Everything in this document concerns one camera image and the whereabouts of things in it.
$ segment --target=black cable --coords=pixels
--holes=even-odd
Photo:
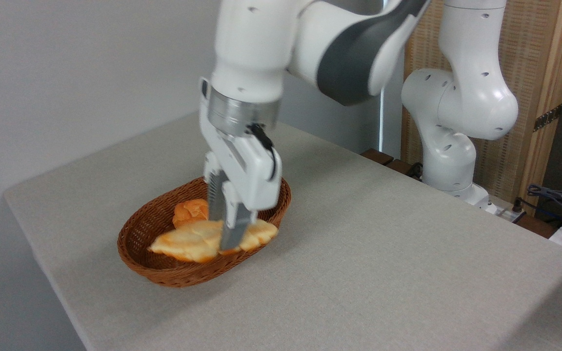
[[[553,213],[553,212],[551,212],[551,211],[546,211],[546,210],[544,210],[544,209],[541,209],[541,208],[539,208],[538,206],[535,206],[535,205],[531,204],[530,202],[524,200],[524,199],[521,198],[521,197],[516,197],[515,200],[516,200],[516,202],[521,202],[521,203],[523,203],[523,204],[525,204],[525,205],[528,205],[529,207],[531,207],[531,208],[533,208],[533,209],[536,209],[537,211],[540,211],[540,212],[542,212],[542,213],[545,213],[545,214],[547,214],[547,215],[549,215],[549,216],[551,216],[551,217],[555,217],[555,218],[562,219],[562,215],[561,215],[561,214],[556,214],[556,213]]]
[[[404,175],[406,175],[407,177],[417,177],[420,178],[422,177],[422,163],[421,162],[415,162],[415,164],[412,164],[411,168],[409,169],[409,171],[406,171],[406,173]]]
[[[270,140],[270,138],[266,135],[260,124],[254,123],[250,126],[247,126],[247,128],[253,134],[253,136],[255,136],[257,140],[259,140],[261,146],[263,146],[264,149],[270,151],[270,153],[272,154],[272,174],[270,174],[270,178],[268,179],[268,182],[270,182],[277,173],[277,158],[275,157],[274,144],[272,144],[272,140]]]

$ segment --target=wicker basket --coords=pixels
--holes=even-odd
[[[218,277],[265,246],[249,252],[240,251],[227,256],[217,255],[206,264],[179,262],[147,250],[158,235],[174,229],[172,217],[176,204],[206,197],[207,184],[201,177],[160,195],[142,206],[127,220],[119,233],[118,250],[123,262],[130,269],[156,284],[167,287],[188,287]],[[278,228],[291,199],[290,187],[285,179],[282,179],[277,206],[261,211],[259,218]]]

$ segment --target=wooden panel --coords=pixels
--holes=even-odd
[[[559,17],[562,18],[562,2]],[[562,103],[562,21],[556,23],[549,57],[550,60],[544,74],[542,101],[537,108],[539,116]],[[534,132],[530,140],[528,157],[526,158],[526,166],[520,185],[520,196],[533,204],[537,203],[537,198],[526,196],[526,188],[529,184],[543,183],[558,122],[559,120],[555,120]]]
[[[432,2],[409,41],[405,76],[423,67],[450,69],[438,47],[442,7],[443,0]],[[524,178],[538,177],[537,168],[531,171],[539,164],[533,164],[533,160],[547,160],[554,135],[552,128],[556,126],[533,139],[533,128],[538,116],[562,102],[562,1],[509,0],[499,56],[502,74],[518,98],[520,113],[504,138],[473,139],[478,155],[475,182],[491,195],[510,202],[520,194]],[[401,143],[403,160],[421,161],[422,143],[407,111],[403,113]],[[530,154],[533,147],[539,152]],[[543,174],[545,163],[538,169]]]

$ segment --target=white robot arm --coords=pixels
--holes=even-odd
[[[210,219],[224,219],[221,249],[238,245],[257,212],[274,207],[281,158],[275,126],[283,72],[344,105],[381,91],[430,0],[392,0],[361,16],[311,0],[223,0],[217,62],[201,80],[201,132]]]
[[[424,183],[493,212],[473,184],[476,149],[470,137],[496,140],[518,115],[498,62],[506,0],[445,0],[439,45],[452,67],[419,69],[403,85],[402,101],[420,132]]]

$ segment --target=toy bread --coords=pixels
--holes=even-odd
[[[196,200],[181,202],[175,206],[175,215],[172,218],[172,224],[175,225],[175,228],[179,228],[184,224],[207,220],[209,218],[208,216],[209,208],[207,200],[197,198]]]
[[[277,235],[275,225],[257,219],[244,233],[240,245],[234,249],[220,251],[222,221],[197,220],[181,224],[174,231],[159,235],[149,250],[164,254],[181,262],[207,263],[216,255],[229,255],[241,250],[251,251],[267,244]]]

